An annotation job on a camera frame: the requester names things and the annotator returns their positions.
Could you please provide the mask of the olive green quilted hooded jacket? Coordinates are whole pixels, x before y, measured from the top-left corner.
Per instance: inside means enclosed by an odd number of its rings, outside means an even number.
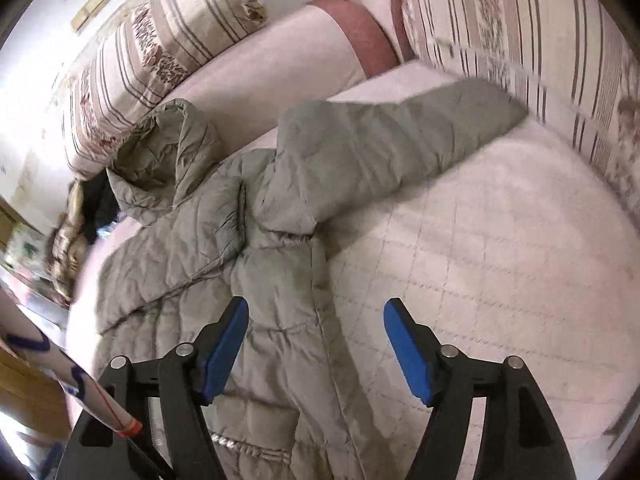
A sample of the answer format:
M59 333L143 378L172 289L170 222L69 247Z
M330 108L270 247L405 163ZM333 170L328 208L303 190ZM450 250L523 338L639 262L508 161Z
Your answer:
M274 148L223 159L185 100L137 125L108 166L140 230L103 263L93 367L164 356L234 296L250 326L224 394L205 409L231 479L384 479L397 467L359 385L317 229L433 178L527 116L465 79L400 103L311 101L279 120Z

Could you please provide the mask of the black clothing pile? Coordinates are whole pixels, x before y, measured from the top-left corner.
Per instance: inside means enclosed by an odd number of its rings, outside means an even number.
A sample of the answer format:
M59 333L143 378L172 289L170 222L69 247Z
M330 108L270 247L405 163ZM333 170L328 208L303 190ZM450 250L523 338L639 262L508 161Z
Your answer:
M111 224L118 216L119 204L112 191L107 173L102 170L90 180L81 182L81 213L84 217L82 234L89 245L98 238L99 229Z

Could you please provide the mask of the white sleeve with blue pattern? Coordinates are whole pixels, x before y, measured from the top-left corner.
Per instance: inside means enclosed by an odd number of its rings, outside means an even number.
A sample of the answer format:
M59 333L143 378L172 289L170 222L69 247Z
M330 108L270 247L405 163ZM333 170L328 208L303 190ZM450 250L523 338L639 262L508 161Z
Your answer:
M142 423L35 326L4 289L1 291L1 339L21 359L57 380L84 410L115 434L123 438L140 434Z

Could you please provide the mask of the beige brown patterned blanket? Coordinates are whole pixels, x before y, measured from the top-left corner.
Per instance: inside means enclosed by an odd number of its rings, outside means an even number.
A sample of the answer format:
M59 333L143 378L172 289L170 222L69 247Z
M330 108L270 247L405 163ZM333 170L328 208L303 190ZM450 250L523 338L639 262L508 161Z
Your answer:
M85 261L88 240L82 228L84 190L81 180L75 180L68 190L66 208L58 216L58 226L47 242L46 269L55 291L66 304L73 301L77 275Z

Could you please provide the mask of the floral green white pillow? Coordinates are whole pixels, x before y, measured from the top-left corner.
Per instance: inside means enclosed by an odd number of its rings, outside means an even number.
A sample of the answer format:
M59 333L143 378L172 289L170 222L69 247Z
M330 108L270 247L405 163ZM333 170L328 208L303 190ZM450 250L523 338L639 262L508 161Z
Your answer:
M14 226L4 260L30 272L41 272L46 258L47 237L24 223Z

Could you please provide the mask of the striped floral folded quilt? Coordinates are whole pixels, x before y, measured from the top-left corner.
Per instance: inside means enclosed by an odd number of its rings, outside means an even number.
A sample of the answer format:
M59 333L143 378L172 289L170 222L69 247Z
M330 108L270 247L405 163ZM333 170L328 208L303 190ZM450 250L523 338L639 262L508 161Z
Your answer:
M101 172L168 94L267 19L260 0L142 0L70 77L63 134L75 178Z

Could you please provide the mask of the pink folded blanket roll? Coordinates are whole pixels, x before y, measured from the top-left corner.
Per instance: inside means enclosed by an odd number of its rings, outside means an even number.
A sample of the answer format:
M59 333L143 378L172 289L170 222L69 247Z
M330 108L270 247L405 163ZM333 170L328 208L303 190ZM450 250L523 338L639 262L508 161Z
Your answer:
M314 0L218 54L165 100L198 108L228 156L276 128L288 108L332 98L397 65L364 6Z

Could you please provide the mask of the striped floral quilt right side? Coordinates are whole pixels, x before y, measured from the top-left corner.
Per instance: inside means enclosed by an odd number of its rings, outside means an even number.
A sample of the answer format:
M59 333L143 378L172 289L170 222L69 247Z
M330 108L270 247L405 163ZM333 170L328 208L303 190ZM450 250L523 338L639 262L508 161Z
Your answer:
M639 60L601 0L400 0L405 53L525 103L639 213Z

